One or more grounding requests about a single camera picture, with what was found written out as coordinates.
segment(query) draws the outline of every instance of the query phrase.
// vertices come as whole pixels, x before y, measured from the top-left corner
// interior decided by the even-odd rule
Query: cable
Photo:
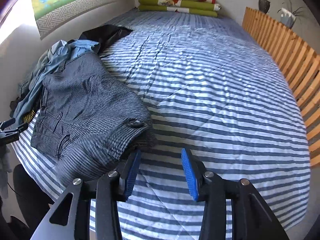
[[[17,193],[17,192],[10,186],[9,182],[8,182],[8,185],[9,185],[10,189],[12,189],[12,191],[13,191],[15,194],[17,194],[17,195],[18,195],[19,197],[21,197],[21,198],[24,198],[25,200],[28,200],[27,198],[25,198],[25,197],[21,196],[19,193]]]

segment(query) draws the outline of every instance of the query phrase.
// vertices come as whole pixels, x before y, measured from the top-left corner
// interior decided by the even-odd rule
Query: patterned border
[[[40,38],[43,39],[66,22],[87,11],[116,1],[119,0],[76,0],[61,6],[36,21]]]

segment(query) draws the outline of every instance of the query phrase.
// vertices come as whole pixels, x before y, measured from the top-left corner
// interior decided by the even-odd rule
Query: sweater button
[[[131,128],[140,128],[143,126],[143,122],[141,122],[139,120],[130,120],[128,122],[128,126]]]

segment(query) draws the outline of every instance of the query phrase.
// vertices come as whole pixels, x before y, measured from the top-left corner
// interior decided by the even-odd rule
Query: wooden slats
[[[307,133],[307,139],[311,140],[313,137],[317,136],[320,133],[320,124],[313,128],[310,132]]]
[[[295,74],[298,71],[299,65],[301,64],[301,62],[303,61],[303,57],[307,51],[307,47],[308,44],[305,42],[303,43],[300,52],[297,51],[298,57],[295,59],[292,67],[290,68],[287,76],[285,77],[285,79],[289,82],[289,80],[291,79],[291,77],[293,76],[293,74]]]
[[[311,160],[310,160],[311,167],[317,165],[318,163],[320,163],[320,155],[318,155],[314,158],[311,158]]]
[[[283,53],[286,51],[287,49],[287,44],[289,43],[289,37],[292,35],[291,32],[288,32],[287,29],[285,29],[285,35],[284,35],[284,39],[283,39],[283,42],[282,44],[280,45],[280,50],[279,50],[279,53],[276,57],[276,63],[277,65],[280,64],[280,60],[282,59],[282,56],[283,56]]]
[[[297,57],[301,43],[302,43],[302,39],[300,37],[295,39],[295,46],[294,46],[293,52],[291,53],[287,64],[285,64],[284,68],[281,70],[281,72],[284,76],[285,76],[287,70],[290,69],[290,67],[292,66],[294,59]]]
[[[298,40],[297,35],[295,33],[293,33],[290,37],[290,41],[289,41],[289,44],[285,50],[284,56],[282,57],[282,60],[281,60],[280,64],[278,65],[279,69],[281,71],[283,70],[285,64],[288,62],[290,56],[292,55],[291,49],[294,48],[297,40]]]
[[[317,140],[315,143],[313,143],[313,144],[311,144],[310,146],[309,146],[309,151],[311,152],[311,153],[313,153],[313,152],[315,152],[317,149],[319,149],[320,148],[320,140]]]
[[[316,122],[316,120],[318,120],[318,118],[320,117],[320,108],[318,108],[318,110],[316,110],[312,116],[310,116],[304,123],[306,125],[306,127],[309,127],[310,125],[312,125],[314,122]]]
[[[284,34],[286,33],[286,31],[285,31],[286,27],[284,25],[281,25],[279,28],[281,30],[281,34],[280,34],[278,42],[276,43],[276,47],[275,47],[274,51],[272,52],[272,58],[273,59],[276,59],[276,56],[277,56],[278,51],[280,49],[280,45],[283,43],[282,39],[284,37]]]
[[[246,8],[242,27],[275,60],[287,80],[308,129],[311,166],[320,163],[320,55],[270,16]]]
[[[310,48],[306,59],[303,62],[299,72],[292,79],[292,82],[289,83],[289,87],[293,90],[293,88],[301,81],[301,79],[305,76],[307,71],[309,70],[310,62],[314,60],[315,51],[313,48]]]
[[[314,107],[320,105],[320,91],[311,99],[311,101],[302,109],[301,115],[305,117]]]
[[[280,32],[281,32],[281,29],[282,29],[282,23],[279,23],[278,25],[276,25],[276,28],[275,28],[275,37],[279,37],[280,36]],[[273,54],[273,51],[276,47],[276,45],[279,44],[279,40],[278,39],[273,39],[273,42],[271,43],[271,46],[270,46],[270,49],[268,50],[268,53],[270,55]]]
[[[320,56],[318,55],[313,60],[313,64],[311,65],[310,69],[308,70],[306,76],[303,78],[303,80],[301,81],[299,86],[294,90],[293,95],[295,98],[297,98],[298,95],[300,95],[300,93],[305,89],[305,87],[313,81],[317,71],[319,71],[319,69],[320,69],[319,62],[320,62]]]
[[[303,106],[308,100],[311,99],[312,95],[317,91],[320,85],[320,75],[316,75],[311,85],[308,87],[306,92],[298,99],[297,104],[299,107]]]

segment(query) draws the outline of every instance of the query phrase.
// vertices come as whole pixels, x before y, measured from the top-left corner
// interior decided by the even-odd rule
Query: sunlight
[[[35,25],[31,0],[18,0],[0,28],[0,44],[20,25]]]

